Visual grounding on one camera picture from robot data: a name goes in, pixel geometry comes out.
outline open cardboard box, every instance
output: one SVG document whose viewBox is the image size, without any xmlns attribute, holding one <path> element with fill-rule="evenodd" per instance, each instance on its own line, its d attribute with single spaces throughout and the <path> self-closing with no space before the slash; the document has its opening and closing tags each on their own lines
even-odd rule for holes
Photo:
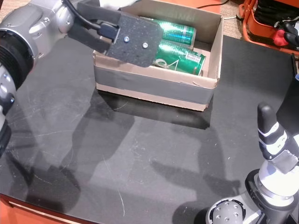
<svg viewBox="0 0 299 224">
<path fill-rule="evenodd" d="M 97 89 L 197 111 L 206 109 L 220 79 L 223 17 L 156 0 L 142 0 L 122 10 L 195 27 L 194 51 L 204 54 L 206 61 L 196 76 L 155 66 L 141 68 L 95 52 Z"/>
</svg>

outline black table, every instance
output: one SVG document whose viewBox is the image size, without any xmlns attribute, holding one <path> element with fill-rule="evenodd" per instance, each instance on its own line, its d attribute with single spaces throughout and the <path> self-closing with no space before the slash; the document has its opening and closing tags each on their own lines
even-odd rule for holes
<svg viewBox="0 0 299 224">
<path fill-rule="evenodd" d="M 203 113 L 100 92 L 92 51 L 66 39 L 19 89 L 0 193 L 102 224 L 192 224 L 263 162 L 256 107 L 276 110 L 291 56 L 224 37 Z"/>
</svg>

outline black cable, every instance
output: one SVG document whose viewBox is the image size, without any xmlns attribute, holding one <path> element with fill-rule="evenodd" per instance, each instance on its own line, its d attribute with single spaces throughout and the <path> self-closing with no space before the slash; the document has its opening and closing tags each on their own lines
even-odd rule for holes
<svg viewBox="0 0 299 224">
<path fill-rule="evenodd" d="M 89 28 L 100 30 L 101 26 L 99 24 L 93 23 L 85 19 L 73 6 L 73 4 L 70 2 L 70 0 L 63 0 L 62 1 L 69 9 L 70 11 L 85 25 L 87 25 Z"/>
<path fill-rule="evenodd" d="M 220 3 L 220 4 L 211 4 L 211 5 L 206 5 L 206 6 L 199 6 L 197 8 L 205 8 L 205 7 L 210 7 L 210 6 L 222 6 L 222 5 L 225 5 L 226 3 L 228 3 L 229 0 L 223 2 L 223 3 Z"/>
</svg>

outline green beverage can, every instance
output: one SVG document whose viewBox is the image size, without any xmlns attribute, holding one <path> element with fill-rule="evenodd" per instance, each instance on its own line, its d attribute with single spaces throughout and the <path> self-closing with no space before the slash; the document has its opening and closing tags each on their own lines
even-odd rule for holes
<svg viewBox="0 0 299 224">
<path fill-rule="evenodd" d="M 203 54 L 162 40 L 155 57 L 154 65 L 165 69 L 199 75 L 205 59 L 206 56 Z"/>
<path fill-rule="evenodd" d="M 155 20 L 151 18 L 143 17 L 147 20 L 152 20 L 160 25 L 163 29 L 163 39 L 181 44 L 186 44 L 188 48 L 193 49 L 196 29 L 193 27 L 176 24 L 173 22 L 166 22 L 161 20 Z"/>
</svg>

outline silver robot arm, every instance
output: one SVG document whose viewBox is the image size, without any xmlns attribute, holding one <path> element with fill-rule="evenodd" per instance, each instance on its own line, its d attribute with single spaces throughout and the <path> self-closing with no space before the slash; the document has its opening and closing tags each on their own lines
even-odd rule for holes
<svg viewBox="0 0 299 224">
<path fill-rule="evenodd" d="M 0 24 L 0 157 L 11 135 L 5 115 L 16 91 L 58 40 L 68 35 L 106 56 L 141 67 L 151 65 L 162 29 L 115 10 L 135 1 L 31 0 L 4 18 Z"/>
</svg>

